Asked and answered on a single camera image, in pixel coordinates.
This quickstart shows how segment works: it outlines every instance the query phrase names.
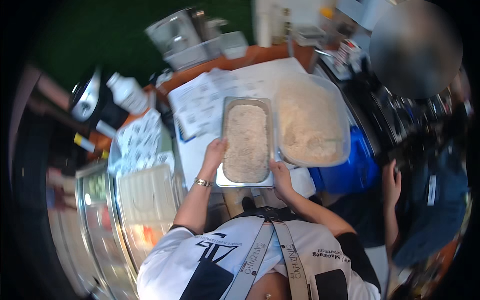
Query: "hand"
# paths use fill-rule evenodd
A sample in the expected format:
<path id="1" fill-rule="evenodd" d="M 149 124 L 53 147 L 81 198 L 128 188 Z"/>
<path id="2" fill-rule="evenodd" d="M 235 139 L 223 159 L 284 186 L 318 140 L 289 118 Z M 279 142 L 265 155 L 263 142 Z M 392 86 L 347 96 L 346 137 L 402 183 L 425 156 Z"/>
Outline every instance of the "hand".
<path id="1" fill-rule="evenodd" d="M 207 151 L 205 152 L 204 163 L 202 165 L 202 171 L 206 173 L 207 176 L 213 175 L 218 166 L 220 166 L 226 148 L 227 138 L 223 138 L 221 140 L 214 139 L 210 144 L 208 144 Z"/>
<path id="2" fill-rule="evenodd" d="M 292 179 L 290 178 L 290 171 L 281 161 L 275 161 L 273 158 L 268 162 L 268 166 L 275 178 L 275 196 L 285 202 L 295 193 L 292 187 Z"/>
<path id="3" fill-rule="evenodd" d="M 394 177 L 396 160 L 384 166 L 382 171 L 382 186 L 384 193 L 384 209 L 395 209 L 402 190 L 402 173 L 398 171 Z"/>

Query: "gold bracelet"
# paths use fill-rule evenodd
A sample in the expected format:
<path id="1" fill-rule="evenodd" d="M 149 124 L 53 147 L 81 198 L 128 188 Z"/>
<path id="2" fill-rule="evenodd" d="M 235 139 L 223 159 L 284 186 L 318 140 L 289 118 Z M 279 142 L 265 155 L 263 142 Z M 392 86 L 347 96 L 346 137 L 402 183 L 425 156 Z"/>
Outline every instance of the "gold bracelet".
<path id="1" fill-rule="evenodd" d="M 201 186 L 212 186 L 213 185 L 213 181 L 206 181 L 206 180 L 203 180 L 203 179 L 198 179 L 195 177 L 195 180 L 193 181 L 194 184 L 198 184 L 198 185 L 201 185 Z"/>

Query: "blue bin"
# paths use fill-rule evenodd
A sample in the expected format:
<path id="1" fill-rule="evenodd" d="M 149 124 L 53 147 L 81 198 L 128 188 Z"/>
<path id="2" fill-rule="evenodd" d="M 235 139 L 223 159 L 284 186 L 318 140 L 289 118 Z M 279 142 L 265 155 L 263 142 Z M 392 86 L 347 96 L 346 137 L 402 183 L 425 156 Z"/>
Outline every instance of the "blue bin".
<path id="1" fill-rule="evenodd" d="M 350 142 L 350 155 L 344 164 L 309 168 L 317 191 L 332 194 L 362 192 L 379 181 L 380 169 L 370 155 L 361 130 L 356 126 L 350 128 Z"/>

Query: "sleeve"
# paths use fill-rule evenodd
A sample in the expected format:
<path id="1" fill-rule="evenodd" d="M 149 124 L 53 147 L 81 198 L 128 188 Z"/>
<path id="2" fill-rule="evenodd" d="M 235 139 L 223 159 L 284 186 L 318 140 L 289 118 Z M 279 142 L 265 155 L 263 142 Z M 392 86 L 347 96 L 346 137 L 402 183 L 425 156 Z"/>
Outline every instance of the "sleeve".
<path id="1" fill-rule="evenodd" d="M 158 241 L 140 266 L 137 277 L 137 289 L 145 288 L 146 284 L 163 269 L 168 261 L 168 257 L 175 252 L 179 245 L 193 236 L 194 234 L 185 227 L 171 228 Z"/>
<path id="2" fill-rule="evenodd" d="M 376 286 L 378 291 L 382 293 L 375 270 L 365 253 L 359 237 L 353 232 L 348 232 L 339 235 L 336 239 L 342 247 L 343 254 L 349 257 L 352 270 L 355 271 L 363 281 Z"/>

